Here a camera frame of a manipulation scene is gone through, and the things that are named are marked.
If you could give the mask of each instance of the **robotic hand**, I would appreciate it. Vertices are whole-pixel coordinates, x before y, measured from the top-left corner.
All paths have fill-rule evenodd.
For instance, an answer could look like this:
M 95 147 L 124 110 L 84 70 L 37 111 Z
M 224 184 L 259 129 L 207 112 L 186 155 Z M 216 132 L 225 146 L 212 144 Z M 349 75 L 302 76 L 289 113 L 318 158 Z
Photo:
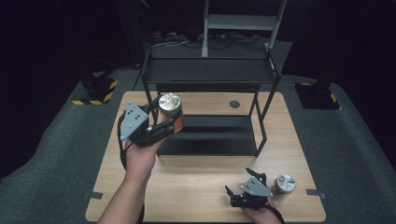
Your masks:
M 139 147 L 149 147 L 161 139 L 175 132 L 175 121 L 182 115 L 181 106 L 168 114 L 167 120 L 157 124 L 155 119 L 158 114 L 159 102 L 162 95 L 157 96 L 150 104 L 139 106 L 128 102 L 127 109 L 120 116 L 118 123 L 118 137 L 120 145 L 120 158 L 124 168 L 126 167 L 125 150 L 121 141 L 130 139 Z M 154 124 L 149 125 L 149 113 L 153 113 Z
M 234 195 L 233 192 L 225 186 L 228 195 L 231 197 L 232 207 L 260 208 L 265 207 L 268 197 L 274 197 L 274 194 L 266 186 L 267 177 L 265 174 L 257 174 L 247 168 L 251 178 L 241 186 L 244 193 Z

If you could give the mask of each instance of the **wooden tabletop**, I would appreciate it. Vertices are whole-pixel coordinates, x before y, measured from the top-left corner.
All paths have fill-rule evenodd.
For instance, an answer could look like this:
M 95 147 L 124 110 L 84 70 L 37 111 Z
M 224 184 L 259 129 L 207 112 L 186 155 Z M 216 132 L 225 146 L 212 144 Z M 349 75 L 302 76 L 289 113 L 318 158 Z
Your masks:
M 179 93 L 185 114 L 248 114 L 252 93 Z M 260 92 L 261 109 L 268 92 Z M 117 122 L 127 102 L 145 105 L 147 97 L 139 91 L 124 93 L 119 113 L 109 136 L 93 192 L 102 193 L 91 198 L 86 218 L 96 221 L 104 212 L 119 187 L 124 169 L 120 163 Z M 229 103 L 238 101 L 239 108 Z M 262 140 L 257 114 L 252 115 L 256 144 Z M 171 156 L 157 158 L 146 193 L 145 221 L 150 222 L 247 222 L 251 221 L 239 208 L 230 206 L 227 185 L 235 194 L 250 175 L 246 167 L 266 173 L 267 185 L 282 174 L 291 175 L 297 187 L 292 194 L 276 195 L 276 208 L 287 222 L 320 222 L 326 218 L 319 196 L 307 195 L 316 189 L 299 139 L 283 96 L 276 93 L 264 120 L 267 142 L 259 158 L 250 156 Z

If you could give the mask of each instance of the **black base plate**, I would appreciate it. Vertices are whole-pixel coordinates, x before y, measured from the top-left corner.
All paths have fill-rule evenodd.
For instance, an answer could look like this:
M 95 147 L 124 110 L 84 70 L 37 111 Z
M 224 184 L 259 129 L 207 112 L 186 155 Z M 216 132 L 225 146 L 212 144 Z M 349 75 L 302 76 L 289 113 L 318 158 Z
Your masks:
M 248 116 L 184 115 L 184 128 L 170 135 L 160 155 L 255 156 L 256 143 Z
M 314 86 L 309 83 L 294 83 L 300 102 L 304 109 L 337 110 L 340 108 L 335 96 L 330 90 L 314 94 Z

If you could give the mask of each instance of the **silver can top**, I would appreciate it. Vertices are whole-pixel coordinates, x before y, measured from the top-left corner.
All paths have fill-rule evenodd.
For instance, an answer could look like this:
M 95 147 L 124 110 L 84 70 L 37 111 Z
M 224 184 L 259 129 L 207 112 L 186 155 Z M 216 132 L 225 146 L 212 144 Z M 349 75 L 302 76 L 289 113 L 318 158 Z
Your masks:
M 294 189 L 296 188 L 296 182 L 289 175 L 280 175 L 276 179 L 276 185 L 280 190 L 287 193 L 294 191 Z
M 166 111 L 173 111 L 180 106 L 180 97 L 174 93 L 167 93 L 160 98 L 160 108 Z

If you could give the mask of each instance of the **hand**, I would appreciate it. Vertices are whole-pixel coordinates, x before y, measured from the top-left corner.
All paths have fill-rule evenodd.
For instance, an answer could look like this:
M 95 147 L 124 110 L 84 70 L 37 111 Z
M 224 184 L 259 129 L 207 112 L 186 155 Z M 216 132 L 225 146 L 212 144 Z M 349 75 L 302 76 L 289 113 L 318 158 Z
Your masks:
M 268 203 L 276 208 L 274 201 L 268 198 Z M 242 211 L 250 217 L 256 224 L 280 224 L 273 212 L 267 208 L 241 208 Z
M 126 175 L 125 179 L 134 181 L 148 181 L 151 170 L 156 161 L 156 154 L 164 139 L 153 144 L 151 147 L 138 147 L 131 145 L 131 140 L 125 142 L 126 150 Z

